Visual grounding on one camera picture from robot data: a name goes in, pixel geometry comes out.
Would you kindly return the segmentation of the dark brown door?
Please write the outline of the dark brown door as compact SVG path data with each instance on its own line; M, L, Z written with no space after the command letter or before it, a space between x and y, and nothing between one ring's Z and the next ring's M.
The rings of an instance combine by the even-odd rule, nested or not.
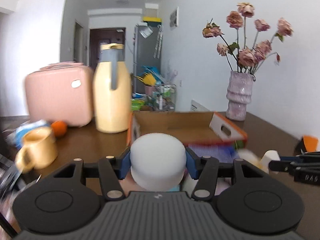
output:
M101 50L114 44L125 45L125 28L91 29L89 34L89 66L95 70L101 58Z

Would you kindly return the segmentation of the yellow white plush toy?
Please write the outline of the yellow white plush toy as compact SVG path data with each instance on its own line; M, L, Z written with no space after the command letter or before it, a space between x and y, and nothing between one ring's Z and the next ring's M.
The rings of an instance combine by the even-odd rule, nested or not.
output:
M258 157L252 151L242 148L238 150L238 156L266 173L269 173L268 165L271 161L280 161L280 156L275 150L268 150L262 157Z

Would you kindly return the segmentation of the yellow thermos jug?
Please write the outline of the yellow thermos jug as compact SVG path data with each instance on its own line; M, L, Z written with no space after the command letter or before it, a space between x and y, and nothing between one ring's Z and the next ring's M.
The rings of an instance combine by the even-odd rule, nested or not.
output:
M131 77L124 60L124 48L114 44L101 50L93 77L95 124L103 133L128 130L131 115Z

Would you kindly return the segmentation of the orange fruit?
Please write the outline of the orange fruit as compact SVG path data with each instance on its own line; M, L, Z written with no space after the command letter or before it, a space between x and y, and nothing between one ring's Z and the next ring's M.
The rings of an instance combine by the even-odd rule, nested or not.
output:
M64 121L55 121L51 124L51 128L56 138L63 137L67 132L67 124Z

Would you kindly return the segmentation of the red cardboard tray box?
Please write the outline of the red cardboard tray box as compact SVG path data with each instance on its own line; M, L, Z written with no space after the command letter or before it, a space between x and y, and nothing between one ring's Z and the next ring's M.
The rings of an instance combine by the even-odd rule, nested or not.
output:
M189 145L229 145L244 148L247 134L218 112L134 111L127 132L127 145L142 135L164 133Z

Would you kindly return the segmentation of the orange black wedge object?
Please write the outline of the orange black wedge object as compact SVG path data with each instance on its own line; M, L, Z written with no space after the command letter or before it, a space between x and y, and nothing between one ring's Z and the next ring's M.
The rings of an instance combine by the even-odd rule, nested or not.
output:
M304 135L296 145L295 152L297 154L317 153L318 142L319 140L316 137Z

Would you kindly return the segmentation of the white round sponge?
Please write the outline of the white round sponge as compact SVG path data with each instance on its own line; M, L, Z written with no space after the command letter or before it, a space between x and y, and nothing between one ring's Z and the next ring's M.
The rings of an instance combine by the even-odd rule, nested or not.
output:
M186 167L185 146L172 135L150 133L130 148L131 176L147 191L170 191L181 182Z

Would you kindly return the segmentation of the grey refrigerator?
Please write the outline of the grey refrigerator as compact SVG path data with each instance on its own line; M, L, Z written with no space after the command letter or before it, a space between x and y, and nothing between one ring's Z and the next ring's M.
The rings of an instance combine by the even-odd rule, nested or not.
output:
M161 71L162 24L160 22L144 22L135 26L133 46L133 92L144 93L142 77L146 68L153 72Z

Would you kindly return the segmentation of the blue ridged sponge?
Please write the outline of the blue ridged sponge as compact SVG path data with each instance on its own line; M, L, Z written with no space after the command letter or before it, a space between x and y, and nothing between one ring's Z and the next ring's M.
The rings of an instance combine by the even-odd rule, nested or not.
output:
M233 146L225 145L189 145L189 148L199 157L210 156L216 158L221 163L232 163L239 158L238 152Z

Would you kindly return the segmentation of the purple textured vase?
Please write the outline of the purple textured vase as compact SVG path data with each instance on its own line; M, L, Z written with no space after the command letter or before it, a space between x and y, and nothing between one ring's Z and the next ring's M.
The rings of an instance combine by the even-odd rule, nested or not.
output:
M228 108L226 117L234 121L244 121L247 105L252 101L253 76L232 71L227 88Z

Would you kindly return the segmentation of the yellow ceramic mug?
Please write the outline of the yellow ceramic mug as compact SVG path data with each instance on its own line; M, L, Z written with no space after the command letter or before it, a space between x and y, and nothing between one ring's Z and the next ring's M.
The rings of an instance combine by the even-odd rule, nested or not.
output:
M23 146L15 157L16 167L22 173L46 168L58 156L54 132L50 127L39 127L27 132L22 142Z

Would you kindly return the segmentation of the pink ribbed mini suitcase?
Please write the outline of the pink ribbed mini suitcase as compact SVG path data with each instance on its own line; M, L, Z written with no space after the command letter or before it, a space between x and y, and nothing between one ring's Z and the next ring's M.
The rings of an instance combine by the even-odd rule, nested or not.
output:
M31 121L64 121L82 127L93 118L93 70L83 63L59 62L25 77Z

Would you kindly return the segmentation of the dried pink roses bouquet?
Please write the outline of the dried pink roses bouquet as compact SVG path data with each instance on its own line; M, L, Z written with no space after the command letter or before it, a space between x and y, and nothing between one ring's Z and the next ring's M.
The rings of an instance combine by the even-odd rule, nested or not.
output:
M255 7L248 2L240 2L237 9L231 11L226 17L226 23L236 31L235 41L227 42L221 27L213 20L207 22L202 29L203 38L221 38L222 42L216 46L216 51L221 57L225 57L231 71L245 73L255 77L256 72L271 56L280 62L280 55L272 51L272 43L275 38L283 42L285 37L293 35L292 25L280 18L277 29L269 40L258 41L260 33L267 32L271 26L263 19L253 21L255 36L253 42L247 40L247 21L255 16Z

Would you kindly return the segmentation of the yellow box on fridge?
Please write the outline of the yellow box on fridge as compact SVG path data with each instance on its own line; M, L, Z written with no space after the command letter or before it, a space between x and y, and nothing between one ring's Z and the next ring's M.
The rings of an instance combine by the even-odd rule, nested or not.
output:
M147 16L144 16L143 17L143 22L158 22L158 23L161 23L162 19L158 18L158 17L147 17Z

